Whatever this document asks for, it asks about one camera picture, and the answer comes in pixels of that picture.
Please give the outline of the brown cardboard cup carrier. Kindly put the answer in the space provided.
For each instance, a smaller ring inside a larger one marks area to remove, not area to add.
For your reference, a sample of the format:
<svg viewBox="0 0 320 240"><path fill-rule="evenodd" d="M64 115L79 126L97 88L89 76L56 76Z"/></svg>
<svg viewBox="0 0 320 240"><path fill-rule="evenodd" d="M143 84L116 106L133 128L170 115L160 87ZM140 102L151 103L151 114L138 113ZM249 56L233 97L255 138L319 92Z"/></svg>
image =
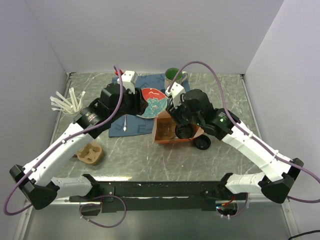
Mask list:
<svg viewBox="0 0 320 240"><path fill-rule="evenodd" d="M87 165L96 165L103 156L103 148L95 143L91 142L79 150L75 155L78 160Z"/></svg>

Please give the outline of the orange paper bag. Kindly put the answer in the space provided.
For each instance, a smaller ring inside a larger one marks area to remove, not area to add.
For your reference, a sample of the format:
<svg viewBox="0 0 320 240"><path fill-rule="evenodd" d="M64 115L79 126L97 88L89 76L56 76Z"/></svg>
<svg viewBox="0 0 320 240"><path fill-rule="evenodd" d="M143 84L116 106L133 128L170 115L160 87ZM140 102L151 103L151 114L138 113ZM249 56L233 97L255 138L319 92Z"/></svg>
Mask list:
<svg viewBox="0 0 320 240"><path fill-rule="evenodd" d="M153 142L158 144L191 142L204 134L201 127L192 123L192 136L190 138L178 138L175 132L176 126L177 124L166 111L160 113L153 121L151 133Z"/></svg>

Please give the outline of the black plastic cup lid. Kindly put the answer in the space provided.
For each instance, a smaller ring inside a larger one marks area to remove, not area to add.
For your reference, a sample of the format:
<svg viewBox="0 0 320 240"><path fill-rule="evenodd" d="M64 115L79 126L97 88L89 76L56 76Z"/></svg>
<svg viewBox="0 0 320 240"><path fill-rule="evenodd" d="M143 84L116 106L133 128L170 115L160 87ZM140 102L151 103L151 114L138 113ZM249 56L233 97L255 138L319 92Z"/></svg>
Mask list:
<svg viewBox="0 0 320 240"><path fill-rule="evenodd" d="M193 145L199 150L207 150L211 146L211 140L208 136L202 134L193 140Z"/></svg>

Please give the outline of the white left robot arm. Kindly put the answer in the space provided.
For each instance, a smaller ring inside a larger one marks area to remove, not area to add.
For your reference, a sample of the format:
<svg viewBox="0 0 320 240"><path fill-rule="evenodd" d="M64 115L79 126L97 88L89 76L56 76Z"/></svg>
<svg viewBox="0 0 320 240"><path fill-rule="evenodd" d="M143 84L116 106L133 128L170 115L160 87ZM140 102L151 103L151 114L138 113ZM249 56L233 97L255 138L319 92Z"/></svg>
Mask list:
<svg viewBox="0 0 320 240"><path fill-rule="evenodd" d="M25 166L13 166L9 173L36 210L64 197L82 196L94 201L101 192L100 184L90 174L57 178L56 172L76 152L110 129L117 119L124 115L142 115L147 106L140 88L131 91L118 83L110 83L50 147Z"/></svg>

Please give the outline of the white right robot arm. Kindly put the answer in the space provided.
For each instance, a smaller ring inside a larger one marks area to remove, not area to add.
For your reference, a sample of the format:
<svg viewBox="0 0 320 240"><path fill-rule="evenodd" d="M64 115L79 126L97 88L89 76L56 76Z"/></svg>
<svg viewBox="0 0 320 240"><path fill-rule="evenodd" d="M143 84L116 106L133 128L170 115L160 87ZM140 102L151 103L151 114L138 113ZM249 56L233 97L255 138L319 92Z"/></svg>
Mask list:
<svg viewBox="0 0 320 240"><path fill-rule="evenodd" d="M263 194L274 203L282 204L287 198L300 170L292 163L302 167L298 159L290 159L271 147L263 148L257 136L233 113L228 118L223 108L215 108L200 89L185 89L178 85L166 91L169 104L166 111L177 124L199 126L208 135L232 146L260 170L254 174L227 173L220 180L219 195L230 199L240 193Z"/></svg>

